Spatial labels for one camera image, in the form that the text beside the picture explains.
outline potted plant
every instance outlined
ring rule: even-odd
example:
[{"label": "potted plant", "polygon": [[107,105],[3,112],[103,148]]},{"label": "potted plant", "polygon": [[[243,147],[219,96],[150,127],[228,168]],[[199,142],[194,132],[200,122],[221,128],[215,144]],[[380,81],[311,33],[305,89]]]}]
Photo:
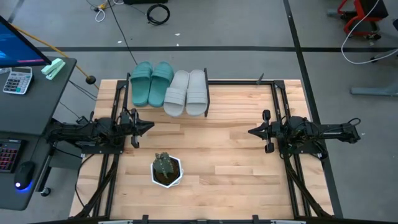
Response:
[{"label": "potted plant", "polygon": [[150,170],[153,183],[165,188],[178,185],[183,174],[180,159],[169,156],[167,152],[155,154],[155,161],[150,165]]}]

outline computer monitor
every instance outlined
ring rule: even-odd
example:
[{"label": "computer monitor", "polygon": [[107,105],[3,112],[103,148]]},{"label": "computer monitor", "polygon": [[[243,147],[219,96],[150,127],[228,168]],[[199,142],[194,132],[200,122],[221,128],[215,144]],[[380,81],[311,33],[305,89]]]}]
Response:
[{"label": "computer monitor", "polygon": [[0,16],[0,68],[49,64],[44,54]]}]

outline white pot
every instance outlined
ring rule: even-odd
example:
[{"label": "white pot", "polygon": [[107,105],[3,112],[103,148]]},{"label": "white pot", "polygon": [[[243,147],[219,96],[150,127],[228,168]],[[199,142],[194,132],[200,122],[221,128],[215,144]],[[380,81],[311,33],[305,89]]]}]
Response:
[{"label": "white pot", "polygon": [[161,184],[161,183],[159,183],[158,181],[155,180],[154,165],[153,165],[153,163],[150,164],[150,175],[152,176],[152,182],[155,183],[155,184],[158,184],[158,185],[160,185],[162,187],[165,187],[165,188],[170,188],[170,187],[177,186],[178,184],[180,184],[181,178],[182,178],[182,174],[184,173],[184,170],[182,169],[182,166],[181,166],[181,160],[177,159],[176,157],[173,157],[173,156],[170,156],[170,158],[175,159],[178,162],[178,166],[180,168],[180,176],[177,179],[175,179],[175,181],[173,181],[169,185]]}]

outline red chair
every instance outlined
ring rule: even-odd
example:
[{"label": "red chair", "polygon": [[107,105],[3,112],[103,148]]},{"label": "red chair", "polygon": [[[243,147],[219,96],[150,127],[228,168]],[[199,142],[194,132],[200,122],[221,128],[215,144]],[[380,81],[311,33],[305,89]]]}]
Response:
[{"label": "red chair", "polygon": [[[345,12],[341,10],[347,1],[348,0],[343,0],[337,9],[337,12],[341,15],[341,19],[346,21],[344,31],[346,34],[349,34],[351,29],[371,11],[375,3],[377,3],[377,0],[354,0],[355,11],[353,12]],[[380,39],[381,36],[378,34],[379,26],[376,22],[383,20],[387,16],[388,12],[386,6],[384,5],[383,0],[379,0],[379,3],[372,13],[370,13],[370,15],[368,15],[368,17],[365,18],[359,26],[357,26],[356,30],[352,32],[352,35],[362,35],[374,40]]]}]

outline wooden tabletop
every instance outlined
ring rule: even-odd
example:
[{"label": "wooden tabletop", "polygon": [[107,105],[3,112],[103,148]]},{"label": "wooden tabletop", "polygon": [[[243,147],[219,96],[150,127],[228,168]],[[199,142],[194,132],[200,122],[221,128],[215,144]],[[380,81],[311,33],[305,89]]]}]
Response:
[{"label": "wooden tabletop", "polygon": [[[95,118],[110,117],[116,82],[101,82]],[[309,117],[300,80],[285,80],[285,85],[292,115]],[[130,138],[126,139],[111,218],[293,218],[285,167],[278,149],[265,154],[265,142],[248,134],[249,129],[262,123],[264,109],[271,111],[271,121],[275,121],[271,89],[267,85],[210,85],[209,89],[211,105],[207,118],[186,113],[171,118],[163,108],[137,108],[140,119],[154,121],[155,126],[139,138],[139,149],[130,145]],[[184,173],[180,185],[165,189],[151,182],[150,164],[156,152],[168,152],[181,160]],[[93,156],[81,169],[77,189],[84,203],[97,188],[102,157]],[[300,158],[309,191],[327,212],[333,213],[321,162],[309,155]],[[298,189],[296,194],[303,215]],[[104,213],[105,202],[103,197],[100,214]],[[70,215],[81,209],[75,195]]]}]

